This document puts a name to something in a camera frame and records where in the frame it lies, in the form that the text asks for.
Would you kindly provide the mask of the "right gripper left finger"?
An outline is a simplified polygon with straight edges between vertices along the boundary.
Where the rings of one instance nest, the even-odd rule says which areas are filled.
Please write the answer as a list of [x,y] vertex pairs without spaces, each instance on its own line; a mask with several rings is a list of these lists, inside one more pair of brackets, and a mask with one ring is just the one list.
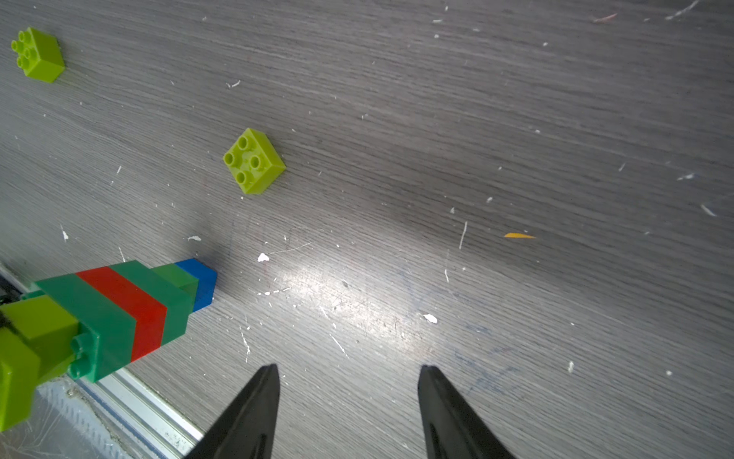
[[271,458],[279,400],[278,367],[264,365],[185,458]]

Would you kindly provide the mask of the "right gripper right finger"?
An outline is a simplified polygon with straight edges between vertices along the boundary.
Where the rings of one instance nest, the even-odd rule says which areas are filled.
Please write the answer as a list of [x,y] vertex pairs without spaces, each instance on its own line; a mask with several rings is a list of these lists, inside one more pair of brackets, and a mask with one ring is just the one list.
[[418,398],[428,458],[515,458],[439,367],[422,366]]

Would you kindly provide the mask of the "red lego brick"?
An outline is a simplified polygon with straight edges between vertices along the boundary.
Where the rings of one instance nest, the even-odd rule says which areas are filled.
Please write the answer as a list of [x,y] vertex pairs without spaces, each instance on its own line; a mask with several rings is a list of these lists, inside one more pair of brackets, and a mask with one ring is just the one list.
[[130,361],[137,361],[162,345],[167,308],[141,286],[141,279],[150,279],[147,267],[131,261],[76,275],[135,321]]

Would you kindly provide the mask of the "blue lego brick small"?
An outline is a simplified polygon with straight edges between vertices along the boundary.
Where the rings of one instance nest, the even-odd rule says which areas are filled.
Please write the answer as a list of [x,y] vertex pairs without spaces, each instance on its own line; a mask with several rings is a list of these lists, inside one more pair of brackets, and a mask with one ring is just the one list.
[[175,265],[192,275],[197,281],[193,311],[200,311],[212,304],[218,273],[196,258],[176,262]]

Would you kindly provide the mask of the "green lego brick long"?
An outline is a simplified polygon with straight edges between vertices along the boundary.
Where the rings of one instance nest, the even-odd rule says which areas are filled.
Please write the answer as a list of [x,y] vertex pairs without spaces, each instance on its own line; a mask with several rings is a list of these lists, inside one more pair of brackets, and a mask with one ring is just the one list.
[[193,311],[192,298],[163,279],[139,261],[128,261],[112,266],[112,270],[130,281],[166,308],[162,331],[162,345],[185,334],[189,315]]
[[73,379],[95,383],[130,363],[136,322],[126,311],[74,273],[36,281],[34,288],[80,324],[71,342],[75,360],[69,374]]

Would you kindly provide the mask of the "lime lego brick small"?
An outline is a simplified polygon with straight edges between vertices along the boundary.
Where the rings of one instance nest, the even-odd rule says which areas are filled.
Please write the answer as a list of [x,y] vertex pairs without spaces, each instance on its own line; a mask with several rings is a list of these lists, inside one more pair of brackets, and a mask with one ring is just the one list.
[[57,39],[50,34],[29,27],[18,33],[11,49],[17,54],[17,67],[27,78],[53,83],[65,71]]
[[248,128],[223,157],[244,195],[262,194],[285,170],[267,135]]
[[65,373],[75,359],[71,342],[78,320],[49,296],[34,296],[1,307],[11,329],[40,358],[37,385]]

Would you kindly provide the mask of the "green lego brick small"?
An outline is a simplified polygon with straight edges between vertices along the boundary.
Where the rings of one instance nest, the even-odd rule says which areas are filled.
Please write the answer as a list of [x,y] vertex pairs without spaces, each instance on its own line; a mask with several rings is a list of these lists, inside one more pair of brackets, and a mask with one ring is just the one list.
[[194,275],[191,275],[175,263],[152,268],[151,271],[182,290],[193,301],[196,300],[199,279]]

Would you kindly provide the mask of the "lime lego brick long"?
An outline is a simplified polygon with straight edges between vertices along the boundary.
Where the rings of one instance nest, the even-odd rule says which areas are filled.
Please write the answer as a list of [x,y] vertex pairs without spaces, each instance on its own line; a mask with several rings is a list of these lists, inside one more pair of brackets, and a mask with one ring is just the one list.
[[1,329],[1,430],[32,412],[40,358],[9,328]]

